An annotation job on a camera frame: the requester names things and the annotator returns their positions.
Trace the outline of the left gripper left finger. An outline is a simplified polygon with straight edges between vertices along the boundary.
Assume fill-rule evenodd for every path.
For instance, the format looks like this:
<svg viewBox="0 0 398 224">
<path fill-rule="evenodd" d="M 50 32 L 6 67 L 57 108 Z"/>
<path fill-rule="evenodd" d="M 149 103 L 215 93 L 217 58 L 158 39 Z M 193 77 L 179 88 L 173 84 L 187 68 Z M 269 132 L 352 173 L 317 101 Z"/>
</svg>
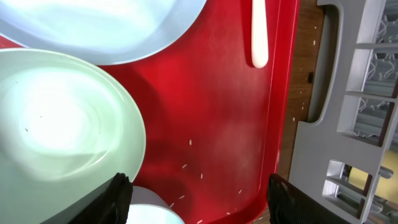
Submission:
<svg viewBox="0 0 398 224">
<path fill-rule="evenodd" d="M 125 224 L 133 193 L 129 177 L 117 173 L 42 224 Z"/>
</svg>

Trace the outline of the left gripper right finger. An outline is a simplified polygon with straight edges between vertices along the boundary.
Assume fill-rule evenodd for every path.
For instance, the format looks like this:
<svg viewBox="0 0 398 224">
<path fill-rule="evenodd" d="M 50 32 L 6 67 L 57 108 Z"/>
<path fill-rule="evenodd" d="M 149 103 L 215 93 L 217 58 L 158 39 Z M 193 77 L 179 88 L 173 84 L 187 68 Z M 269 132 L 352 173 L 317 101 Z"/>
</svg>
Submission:
<svg viewBox="0 0 398 224">
<path fill-rule="evenodd" d="M 278 174 L 269 176 L 267 202 L 272 224 L 348 224 Z"/>
</svg>

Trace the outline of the small light blue bowl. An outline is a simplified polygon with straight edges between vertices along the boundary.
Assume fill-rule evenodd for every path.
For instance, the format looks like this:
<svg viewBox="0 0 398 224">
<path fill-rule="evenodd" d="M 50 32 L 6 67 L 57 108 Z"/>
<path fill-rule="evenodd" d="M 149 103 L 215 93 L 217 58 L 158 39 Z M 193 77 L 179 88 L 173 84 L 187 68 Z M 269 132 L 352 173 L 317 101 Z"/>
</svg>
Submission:
<svg viewBox="0 0 398 224">
<path fill-rule="evenodd" d="M 153 191 L 134 186 L 126 224 L 184 224 Z"/>
</svg>

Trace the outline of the green bowl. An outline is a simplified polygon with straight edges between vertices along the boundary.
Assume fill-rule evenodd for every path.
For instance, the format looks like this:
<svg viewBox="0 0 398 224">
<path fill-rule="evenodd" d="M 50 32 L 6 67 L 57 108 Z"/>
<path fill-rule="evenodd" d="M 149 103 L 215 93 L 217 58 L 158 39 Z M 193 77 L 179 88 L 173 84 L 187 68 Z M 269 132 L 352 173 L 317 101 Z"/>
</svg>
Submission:
<svg viewBox="0 0 398 224">
<path fill-rule="evenodd" d="M 117 173 L 135 179 L 146 149 L 136 102 L 82 59 L 1 50 L 1 222 L 42 223 Z"/>
</svg>

